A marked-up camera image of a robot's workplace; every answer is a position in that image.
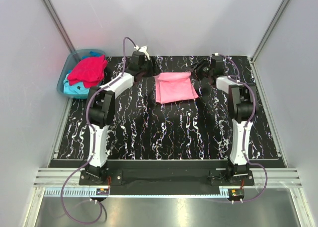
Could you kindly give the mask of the pink t shirt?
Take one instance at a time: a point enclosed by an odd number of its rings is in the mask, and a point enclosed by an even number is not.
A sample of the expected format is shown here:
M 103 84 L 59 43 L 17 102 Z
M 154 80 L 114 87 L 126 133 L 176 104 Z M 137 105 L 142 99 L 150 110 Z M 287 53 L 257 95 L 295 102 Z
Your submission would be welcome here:
M 160 73 L 154 76 L 156 83 L 156 103 L 167 104 L 198 98 L 190 76 L 191 72 Z

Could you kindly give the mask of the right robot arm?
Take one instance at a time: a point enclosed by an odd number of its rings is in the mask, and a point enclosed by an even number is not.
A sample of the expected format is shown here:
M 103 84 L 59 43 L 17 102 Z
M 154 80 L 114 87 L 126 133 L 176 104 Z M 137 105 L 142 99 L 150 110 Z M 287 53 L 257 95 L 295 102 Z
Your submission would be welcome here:
M 218 179 L 224 179 L 233 186 L 252 179 L 248 146 L 257 111 L 255 85 L 241 81 L 237 65 L 219 53 L 213 54 L 210 60 L 201 58 L 190 70 L 196 80 L 208 78 L 216 89 L 228 95 L 228 113 L 233 124 L 232 150 L 228 166 Z

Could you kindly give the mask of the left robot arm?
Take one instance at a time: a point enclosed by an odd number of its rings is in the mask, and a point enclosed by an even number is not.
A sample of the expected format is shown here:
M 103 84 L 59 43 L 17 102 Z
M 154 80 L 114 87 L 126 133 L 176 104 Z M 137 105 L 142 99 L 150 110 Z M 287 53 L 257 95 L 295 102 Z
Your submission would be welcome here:
M 83 179 L 96 185 L 110 181 L 107 176 L 106 141 L 108 129 L 115 116 L 116 98 L 130 89 L 143 77 L 156 73 L 154 61 L 147 52 L 147 46 L 137 48 L 123 71 L 107 84 L 89 89 L 86 103 L 86 121 L 89 127 L 89 155 L 84 166 Z

